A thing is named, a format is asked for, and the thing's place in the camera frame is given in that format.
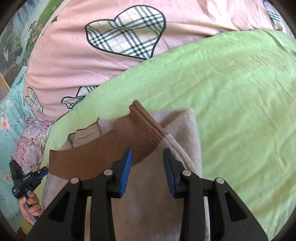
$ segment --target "green fabric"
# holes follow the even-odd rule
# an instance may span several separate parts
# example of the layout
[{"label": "green fabric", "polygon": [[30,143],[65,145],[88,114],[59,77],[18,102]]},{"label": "green fabric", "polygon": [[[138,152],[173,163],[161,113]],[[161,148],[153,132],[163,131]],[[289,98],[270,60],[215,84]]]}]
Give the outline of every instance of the green fabric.
[{"label": "green fabric", "polygon": [[296,205],[295,51],[285,33],[252,30],[157,55],[103,83],[58,120],[42,164],[68,134],[98,117],[127,114],[135,99],[151,112],[194,108],[203,177],[224,177],[271,240]]}]

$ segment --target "silver screw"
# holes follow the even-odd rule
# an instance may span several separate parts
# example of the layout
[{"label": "silver screw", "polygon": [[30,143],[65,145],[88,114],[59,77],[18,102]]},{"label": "silver screw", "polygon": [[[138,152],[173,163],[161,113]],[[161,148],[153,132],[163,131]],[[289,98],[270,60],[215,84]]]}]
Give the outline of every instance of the silver screw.
[{"label": "silver screw", "polygon": [[191,171],[189,170],[184,170],[182,173],[184,176],[187,176],[187,177],[189,177],[192,174]]},{"label": "silver screw", "polygon": [[76,184],[76,183],[79,182],[79,178],[77,178],[77,177],[71,178],[70,182],[71,182],[72,184]]},{"label": "silver screw", "polygon": [[219,184],[223,184],[225,182],[225,180],[221,177],[217,177],[216,182]]},{"label": "silver screw", "polygon": [[107,169],[107,170],[104,171],[104,174],[105,174],[106,176],[111,176],[111,175],[113,174],[113,171],[110,170],[110,169]]}]

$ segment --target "pink blanket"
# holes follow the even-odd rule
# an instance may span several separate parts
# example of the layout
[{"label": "pink blanket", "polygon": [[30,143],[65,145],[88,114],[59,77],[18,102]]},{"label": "pink blanket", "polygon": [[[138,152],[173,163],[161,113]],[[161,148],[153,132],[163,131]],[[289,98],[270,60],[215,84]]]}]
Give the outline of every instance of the pink blanket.
[{"label": "pink blanket", "polygon": [[39,120],[54,122],[103,82],[157,54],[259,28],[274,29],[262,0],[67,0],[32,52],[25,100]]}]

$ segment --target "human hand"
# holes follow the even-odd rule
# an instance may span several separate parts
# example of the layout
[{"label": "human hand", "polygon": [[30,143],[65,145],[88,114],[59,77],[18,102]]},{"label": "human hand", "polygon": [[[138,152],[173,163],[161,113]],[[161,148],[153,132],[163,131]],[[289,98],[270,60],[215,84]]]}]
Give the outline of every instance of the human hand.
[{"label": "human hand", "polygon": [[[32,207],[26,210],[25,203],[32,205]],[[39,204],[39,199],[33,192],[29,193],[28,200],[25,197],[20,198],[19,205],[24,219],[31,225],[34,225],[34,223],[28,213],[32,214],[33,216],[40,216],[43,213],[41,205]]]}]

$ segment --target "pink floral pillow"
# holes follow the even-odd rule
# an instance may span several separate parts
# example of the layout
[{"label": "pink floral pillow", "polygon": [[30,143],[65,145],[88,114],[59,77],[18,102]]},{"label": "pink floral pillow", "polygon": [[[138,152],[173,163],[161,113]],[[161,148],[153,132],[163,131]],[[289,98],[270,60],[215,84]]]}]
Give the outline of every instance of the pink floral pillow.
[{"label": "pink floral pillow", "polygon": [[44,148],[52,123],[41,122],[33,118],[26,118],[25,128],[21,140],[17,143],[14,159],[21,166],[25,174],[37,171],[43,160]]}]

